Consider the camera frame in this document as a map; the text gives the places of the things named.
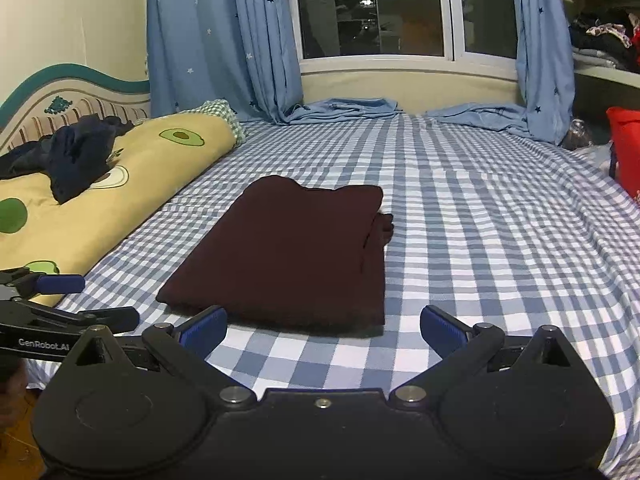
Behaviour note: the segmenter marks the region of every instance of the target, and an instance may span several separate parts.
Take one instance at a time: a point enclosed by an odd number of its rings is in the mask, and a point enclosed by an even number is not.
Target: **pillow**
[[[49,179],[30,174],[0,181],[0,201],[27,211],[13,233],[0,232],[0,269],[50,262],[62,274],[85,274],[236,139],[225,120],[205,114],[146,121],[114,142],[114,166],[79,196],[60,205]],[[15,202],[10,203],[17,210]],[[61,296],[33,301],[54,305]]]

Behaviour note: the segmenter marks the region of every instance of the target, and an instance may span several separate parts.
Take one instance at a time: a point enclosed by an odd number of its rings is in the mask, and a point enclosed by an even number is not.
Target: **bed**
[[[640,209],[588,161],[507,134],[400,114],[387,120],[273,126],[176,194],[86,276],[70,312],[135,306],[179,324],[160,286],[252,181],[378,184],[394,215],[386,248],[386,325],[372,338],[327,338],[233,325],[208,362],[251,387],[380,387],[435,364],[418,318],[435,304],[467,324],[529,335],[560,326],[610,400],[616,431],[602,463],[640,476]],[[32,387],[57,364],[30,361]]]

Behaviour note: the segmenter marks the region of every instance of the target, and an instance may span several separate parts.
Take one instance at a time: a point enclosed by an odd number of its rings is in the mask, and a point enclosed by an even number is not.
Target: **star print curtain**
[[[575,94],[564,5],[562,0],[515,0],[515,9],[516,70],[526,106],[471,103],[426,115],[558,145],[568,131]]]
[[[153,117],[226,99],[241,121],[276,124],[389,117],[386,99],[302,105],[289,0],[147,0]]]
[[[241,121],[257,107],[236,0],[147,0],[151,114],[159,117],[226,99]]]

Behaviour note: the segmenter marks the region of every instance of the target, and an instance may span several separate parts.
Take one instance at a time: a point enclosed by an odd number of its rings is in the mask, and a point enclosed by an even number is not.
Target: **plastic bag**
[[[598,168],[604,174],[609,174],[609,167],[611,164],[611,146],[611,142],[608,142],[607,144],[600,144],[598,146],[586,146],[584,148],[574,150],[574,153]]]
[[[593,136],[587,124],[581,119],[573,119],[561,146],[570,152],[585,146],[593,146]]]

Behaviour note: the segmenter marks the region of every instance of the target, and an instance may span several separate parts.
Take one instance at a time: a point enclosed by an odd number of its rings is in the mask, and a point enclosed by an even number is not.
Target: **window sill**
[[[303,59],[300,61],[302,75],[323,72],[355,72],[361,70],[405,70],[411,72],[444,72],[476,75],[517,81],[515,68],[483,64],[471,60],[449,61],[434,56],[399,56],[380,54],[376,56],[340,56]]]

